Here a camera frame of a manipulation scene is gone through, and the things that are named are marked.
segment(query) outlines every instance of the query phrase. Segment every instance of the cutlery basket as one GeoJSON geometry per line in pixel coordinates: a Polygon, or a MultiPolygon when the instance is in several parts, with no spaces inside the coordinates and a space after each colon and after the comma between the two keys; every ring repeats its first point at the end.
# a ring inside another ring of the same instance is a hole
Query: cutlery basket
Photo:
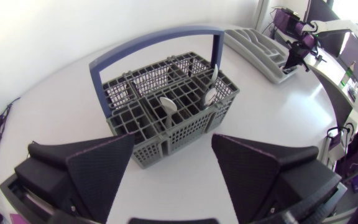
{"type": "Polygon", "coordinates": [[[146,168],[219,126],[239,89],[222,72],[214,86],[213,103],[203,108],[201,99],[209,89],[214,65],[219,66],[224,32],[215,27],[188,26],[139,37],[105,53],[89,65],[95,91],[114,135],[133,133],[132,155],[146,168]],[[213,34],[211,62],[189,52],[127,72],[101,83],[100,71],[121,58],[163,40],[185,35],[213,34]],[[177,106],[172,127],[159,98],[167,97],[177,106]]]}

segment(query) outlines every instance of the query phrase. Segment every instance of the white wall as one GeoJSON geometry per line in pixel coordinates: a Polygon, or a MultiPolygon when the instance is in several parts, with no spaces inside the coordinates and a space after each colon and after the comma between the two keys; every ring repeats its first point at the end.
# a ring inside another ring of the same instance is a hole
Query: white wall
{"type": "Polygon", "coordinates": [[[282,0],[283,6],[297,12],[301,20],[303,20],[305,12],[308,10],[308,3],[309,0],[282,0]]]}
{"type": "Polygon", "coordinates": [[[42,79],[113,43],[194,22],[251,26],[258,0],[0,0],[0,113],[42,79]]]}
{"type": "MultiPolygon", "coordinates": [[[[308,3],[309,0],[270,0],[268,3],[267,12],[262,22],[262,30],[260,31],[262,32],[271,22],[273,22],[273,19],[270,16],[270,12],[273,11],[273,7],[278,6],[289,8],[292,11],[297,12],[299,14],[300,19],[303,20],[305,12],[308,8],[308,3]]],[[[265,35],[270,35],[268,29],[266,29],[266,31],[264,32],[265,35]]]]}

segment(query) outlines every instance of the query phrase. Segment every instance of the computer screen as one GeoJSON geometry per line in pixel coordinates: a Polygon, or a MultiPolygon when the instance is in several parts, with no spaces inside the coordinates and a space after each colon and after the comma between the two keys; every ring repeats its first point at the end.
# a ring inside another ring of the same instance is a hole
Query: computer screen
{"type": "MultiPolygon", "coordinates": [[[[310,21],[333,21],[340,19],[335,12],[323,0],[310,0],[306,22],[310,21]]],[[[321,47],[334,57],[341,53],[345,33],[321,34],[318,41],[321,47]]]]}

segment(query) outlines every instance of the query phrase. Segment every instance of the white plastic spoon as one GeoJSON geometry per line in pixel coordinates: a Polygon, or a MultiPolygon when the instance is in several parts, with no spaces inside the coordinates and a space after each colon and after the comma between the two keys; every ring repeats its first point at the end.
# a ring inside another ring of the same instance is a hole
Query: white plastic spoon
{"type": "Polygon", "coordinates": [[[166,97],[160,97],[162,106],[167,113],[167,120],[165,121],[165,126],[168,128],[172,127],[172,115],[178,111],[177,105],[170,99],[166,97]]]}

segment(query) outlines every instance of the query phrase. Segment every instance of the spoon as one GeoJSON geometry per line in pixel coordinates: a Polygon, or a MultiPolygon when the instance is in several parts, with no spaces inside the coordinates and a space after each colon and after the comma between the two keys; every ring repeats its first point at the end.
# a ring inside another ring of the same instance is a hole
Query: spoon
{"type": "Polygon", "coordinates": [[[214,101],[215,99],[215,96],[216,96],[216,88],[212,88],[212,89],[209,89],[204,95],[203,97],[201,98],[201,109],[202,110],[205,110],[205,108],[209,107],[212,102],[214,101]]]}
{"type": "Polygon", "coordinates": [[[170,99],[166,97],[160,97],[162,106],[167,113],[167,120],[165,121],[165,126],[168,128],[172,127],[172,115],[178,111],[177,105],[170,99]]]}
{"type": "Polygon", "coordinates": [[[209,88],[215,87],[215,81],[218,77],[218,73],[219,73],[219,68],[218,65],[215,64],[215,69],[214,69],[214,73],[212,74],[212,78],[211,78],[211,83],[209,88]]]}

